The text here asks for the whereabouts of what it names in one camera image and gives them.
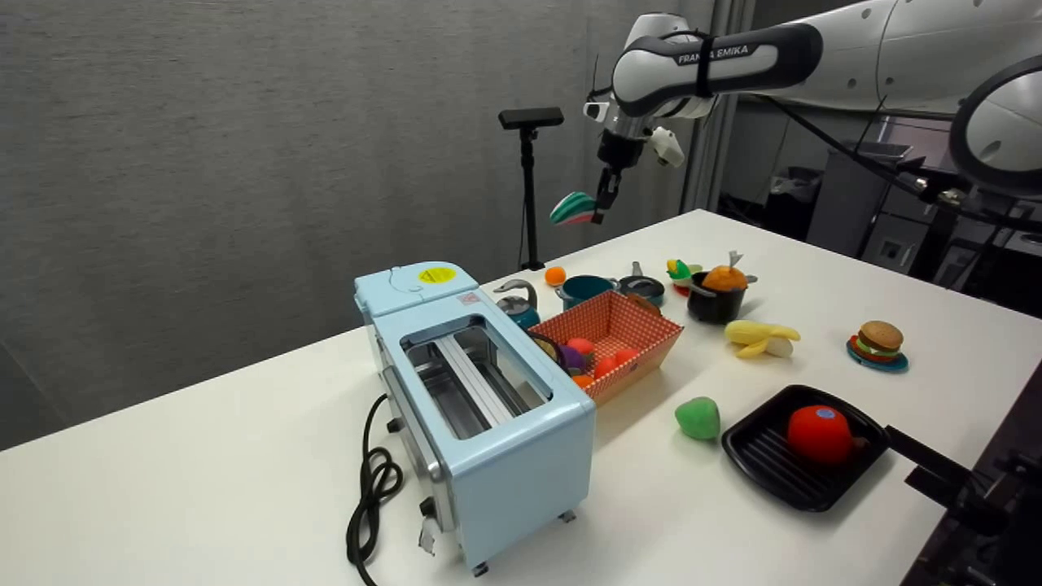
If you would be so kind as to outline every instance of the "light blue toaster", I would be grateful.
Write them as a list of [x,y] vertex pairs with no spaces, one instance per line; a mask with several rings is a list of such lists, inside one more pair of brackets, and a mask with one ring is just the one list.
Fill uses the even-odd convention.
[[588,493],[592,400],[455,263],[354,282],[392,405],[405,425],[419,515],[487,560],[572,518]]

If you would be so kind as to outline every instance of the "black plate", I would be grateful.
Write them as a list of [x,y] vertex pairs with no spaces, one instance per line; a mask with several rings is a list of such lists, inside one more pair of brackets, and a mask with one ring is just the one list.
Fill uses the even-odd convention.
[[[815,466],[788,449],[784,426],[792,412],[827,405],[840,412],[853,429],[856,456],[846,466]],[[801,508],[827,513],[885,449],[881,426],[846,400],[818,388],[784,388],[768,405],[722,433],[726,456],[768,495]]]

